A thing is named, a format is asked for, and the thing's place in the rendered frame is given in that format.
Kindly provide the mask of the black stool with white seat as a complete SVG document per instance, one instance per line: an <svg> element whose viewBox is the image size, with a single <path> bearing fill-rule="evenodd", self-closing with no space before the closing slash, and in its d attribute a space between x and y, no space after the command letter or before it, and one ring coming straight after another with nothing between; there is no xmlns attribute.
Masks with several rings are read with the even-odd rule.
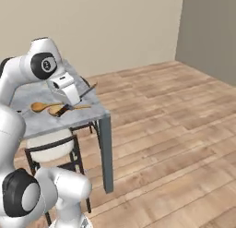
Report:
<svg viewBox="0 0 236 228"><path fill-rule="evenodd" d="M31 138L25 153L32 174L41 183L43 212L56 208L57 217L49 228L93 228L80 206L86 200L91 212L92 184L84 174L77 136L64 129Z"/></svg>

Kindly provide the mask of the grey table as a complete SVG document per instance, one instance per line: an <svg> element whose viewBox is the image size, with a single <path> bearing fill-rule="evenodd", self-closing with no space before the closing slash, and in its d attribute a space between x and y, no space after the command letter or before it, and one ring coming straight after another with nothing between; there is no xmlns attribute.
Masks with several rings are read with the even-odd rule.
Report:
<svg viewBox="0 0 236 228"><path fill-rule="evenodd" d="M67 111L60 117L51 116L46 111L38 114L32 112L30 105L34 102L56 102L45 81L19 87L10 104L12 109L20 110L25 119L27 127L24 139L69 127L83 126L89 122L98 122L103 187L106 193L113 192L111 115L101 105L96 91L89 92L81 102L81 104L90 104L90 108Z"/></svg>

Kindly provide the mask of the wooden spoon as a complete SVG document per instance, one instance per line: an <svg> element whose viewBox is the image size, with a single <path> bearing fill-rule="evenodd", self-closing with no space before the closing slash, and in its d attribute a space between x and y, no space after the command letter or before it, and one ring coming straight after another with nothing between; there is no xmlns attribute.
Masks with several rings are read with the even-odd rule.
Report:
<svg viewBox="0 0 236 228"><path fill-rule="evenodd" d="M53 102L53 103L43 103L43 102L34 102L30 109L35 112L39 113L48 108L49 113L56 113L60 108L62 107L62 104L59 102Z"/></svg>

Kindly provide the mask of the wooden spatula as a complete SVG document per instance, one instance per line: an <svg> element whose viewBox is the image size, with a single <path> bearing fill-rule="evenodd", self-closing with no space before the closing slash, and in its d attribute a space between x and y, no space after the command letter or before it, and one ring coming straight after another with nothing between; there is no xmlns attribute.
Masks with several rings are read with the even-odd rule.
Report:
<svg viewBox="0 0 236 228"><path fill-rule="evenodd" d="M48 109L48 113L52 116L59 117L67 111L81 110L81 109L86 109L86 108L90 108L90 105L88 104L82 104L79 106L55 105L55 106L51 106Z"/></svg>

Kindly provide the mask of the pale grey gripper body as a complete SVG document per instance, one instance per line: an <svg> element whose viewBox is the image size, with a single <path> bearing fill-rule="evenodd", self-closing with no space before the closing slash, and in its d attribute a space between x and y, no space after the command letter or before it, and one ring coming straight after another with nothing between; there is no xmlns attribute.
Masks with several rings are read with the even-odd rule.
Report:
<svg viewBox="0 0 236 228"><path fill-rule="evenodd" d="M53 88L52 94L57 101L66 104L77 105L80 103L79 93L75 84L71 84L62 89Z"/></svg>

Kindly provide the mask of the dark metallic knife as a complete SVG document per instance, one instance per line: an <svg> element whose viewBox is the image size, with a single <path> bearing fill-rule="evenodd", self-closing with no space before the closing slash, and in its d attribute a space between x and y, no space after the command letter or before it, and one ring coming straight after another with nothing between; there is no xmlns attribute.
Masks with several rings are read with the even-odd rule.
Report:
<svg viewBox="0 0 236 228"><path fill-rule="evenodd" d="M82 99L85 95L87 95L89 92L91 92L93 89L95 89L97 85L98 85L98 82L93 84L91 87L89 87L87 90L85 90L81 95L79 95L79 98Z"/></svg>

